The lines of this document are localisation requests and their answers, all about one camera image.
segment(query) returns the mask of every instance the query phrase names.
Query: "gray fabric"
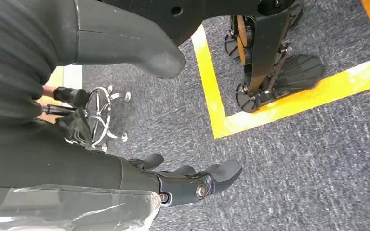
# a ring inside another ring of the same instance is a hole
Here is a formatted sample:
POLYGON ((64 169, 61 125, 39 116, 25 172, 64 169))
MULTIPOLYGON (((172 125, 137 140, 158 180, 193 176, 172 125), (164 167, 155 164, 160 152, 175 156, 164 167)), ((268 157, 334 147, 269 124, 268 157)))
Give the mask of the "gray fabric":
MULTIPOLYGON (((326 76, 370 60, 370 23, 359 0, 307 0, 289 38, 296 52, 321 56, 326 76)), ((222 100, 237 112, 239 63, 227 57, 229 22, 204 22, 222 100)), ((215 140, 191 41, 180 77, 159 80, 130 65, 88 66, 84 87, 114 85, 132 101, 115 104, 109 154, 144 158, 159 152, 159 170, 197 170, 235 158, 236 184, 203 203, 163 209, 151 230, 370 230, 370 90, 215 140)))

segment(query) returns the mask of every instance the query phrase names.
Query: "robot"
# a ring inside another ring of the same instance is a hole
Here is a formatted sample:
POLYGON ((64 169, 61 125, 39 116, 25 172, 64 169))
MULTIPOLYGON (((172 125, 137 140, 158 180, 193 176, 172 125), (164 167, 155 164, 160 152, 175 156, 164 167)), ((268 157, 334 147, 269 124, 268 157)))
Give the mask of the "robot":
POLYGON ((283 44, 302 15, 300 0, 100 1, 156 22, 177 45, 190 38, 204 19, 231 15, 225 50, 243 63, 236 102, 248 113, 315 87, 324 72, 318 57, 292 56, 292 45, 283 44))

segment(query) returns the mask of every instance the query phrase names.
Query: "bolt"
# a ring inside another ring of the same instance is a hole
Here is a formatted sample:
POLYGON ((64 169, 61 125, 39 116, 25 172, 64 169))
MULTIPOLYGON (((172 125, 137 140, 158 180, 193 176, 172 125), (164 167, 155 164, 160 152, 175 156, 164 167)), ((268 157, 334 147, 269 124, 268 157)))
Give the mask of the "bolt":
POLYGON ((167 194, 161 193, 159 195, 159 197, 161 198, 161 202, 163 202, 163 203, 167 203, 168 202, 169 196, 167 194))
POLYGON ((206 196, 206 187, 203 184, 198 185, 197 187, 197 198, 202 200, 206 196))

